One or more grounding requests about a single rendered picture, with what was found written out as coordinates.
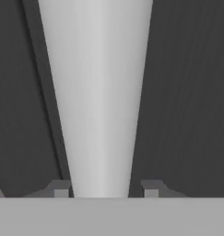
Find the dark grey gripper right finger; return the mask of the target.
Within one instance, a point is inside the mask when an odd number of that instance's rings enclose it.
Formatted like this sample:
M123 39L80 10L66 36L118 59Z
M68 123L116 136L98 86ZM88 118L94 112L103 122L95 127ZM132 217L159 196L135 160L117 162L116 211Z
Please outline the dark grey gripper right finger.
M142 180L145 198L184 197L184 194L170 189L162 180Z

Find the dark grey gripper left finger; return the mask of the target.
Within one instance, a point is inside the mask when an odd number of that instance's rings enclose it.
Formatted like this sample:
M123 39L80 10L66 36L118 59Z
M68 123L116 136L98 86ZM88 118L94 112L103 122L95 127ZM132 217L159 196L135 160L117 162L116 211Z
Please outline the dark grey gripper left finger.
M71 182L69 180L53 180L44 189L27 195L31 198L68 198Z

